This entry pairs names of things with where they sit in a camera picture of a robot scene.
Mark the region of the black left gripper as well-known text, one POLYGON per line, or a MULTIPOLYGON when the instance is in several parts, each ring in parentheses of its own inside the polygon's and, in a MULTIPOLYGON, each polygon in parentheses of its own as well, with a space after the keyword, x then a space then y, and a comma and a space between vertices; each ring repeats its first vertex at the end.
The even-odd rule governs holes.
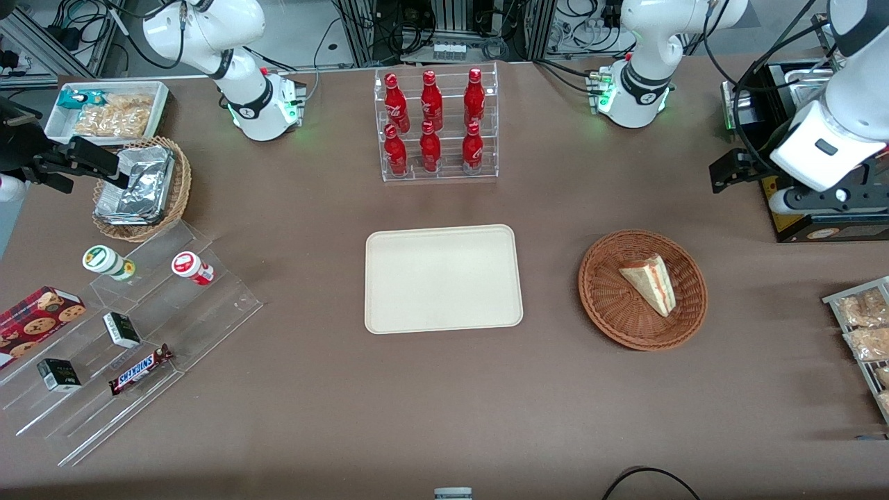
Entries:
MULTIPOLYGON (((709 165, 713 194, 738 183, 768 177, 769 167, 746 149, 734 148, 709 165)), ((886 156, 867 159, 831 189, 806 191, 798 206, 806 213, 886 213, 888 162, 886 156)))

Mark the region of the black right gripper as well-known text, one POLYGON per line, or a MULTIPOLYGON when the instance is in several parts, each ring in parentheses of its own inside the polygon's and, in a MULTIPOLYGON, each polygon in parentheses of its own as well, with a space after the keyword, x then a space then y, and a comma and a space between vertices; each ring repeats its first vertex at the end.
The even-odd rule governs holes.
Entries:
POLYGON ((67 143, 67 159, 60 145, 49 140, 39 124, 42 115, 32 108, 1 98, 1 171, 28 175, 29 183, 71 194, 73 180, 66 173, 89 176, 105 183, 129 183, 117 155, 82 137, 67 143))

